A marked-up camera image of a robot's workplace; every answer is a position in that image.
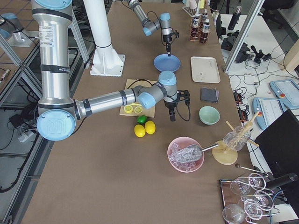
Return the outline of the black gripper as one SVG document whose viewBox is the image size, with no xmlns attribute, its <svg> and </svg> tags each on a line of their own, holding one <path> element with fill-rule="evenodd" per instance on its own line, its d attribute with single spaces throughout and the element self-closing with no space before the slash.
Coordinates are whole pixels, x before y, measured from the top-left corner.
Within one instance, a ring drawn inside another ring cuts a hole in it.
<svg viewBox="0 0 299 224">
<path fill-rule="evenodd" d="M 188 107 L 190 106 L 190 93 L 188 90 L 177 90 L 173 96 L 164 98 L 164 105 L 169 109 L 171 122 L 176 121 L 174 108 L 178 106 L 179 102 L 184 102 Z"/>
<path fill-rule="evenodd" d="M 162 44 L 166 45 L 166 52 L 168 56 L 171 56 L 171 43 L 173 41 L 173 36 L 175 36 L 175 38 L 179 38 L 179 32 L 173 29 L 162 30 Z"/>
</svg>

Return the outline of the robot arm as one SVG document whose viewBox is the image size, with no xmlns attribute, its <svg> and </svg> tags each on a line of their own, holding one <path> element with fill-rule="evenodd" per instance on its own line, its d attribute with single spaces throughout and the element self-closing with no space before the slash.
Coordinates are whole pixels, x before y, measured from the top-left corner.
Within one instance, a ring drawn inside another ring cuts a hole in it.
<svg viewBox="0 0 299 224">
<path fill-rule="evenodd" d="M 179 38 L 179 32 L 171 25 L 170 13 L 162 13 L 159 16 L 154 11 L 144 12 L 139 0 L 122 0 L 121 3 L 132 10 L 142 24 L 142 30 L 146 36 L 151 36 L 160 31 L 160 41 L 165 47 L 166 55 L 171 56 L 171 45 Z"/>
<path fill-rule="evenodd" d="M 169 13 L 156 21 L 148 19 L 138 0 L 126 0 L 128 7 L 142 23 L 146 36 L 161 29 L 166 51 L 170 56 L 172 36 L 179 33 L 171 27 Z M 92 75 L 120 77 L 125 55 L 119 55 L 112 46 L 107 14 L 103 0 L 84 0 L 85 9 L 96 45 Z M 176 76 L 163 71 L 151 87 L 136 86 L 99 97 L 74 100 L 70 97 L 68 63 L 68 27 L 74 22 L 72 0 L 32 0 L 32 15 L 39 25 L 41 75 L 43 95 L 38 101 L 37 130 L 51 141 L 64 140 L 74 134 L 76 121 L 94 113 L 107 111 L 138 102 L 150 109 L 160 100 L 175 121 L 175 108 L 185 102 L 190 112 L 188 90 L 177 90 Z"/>
</svg>

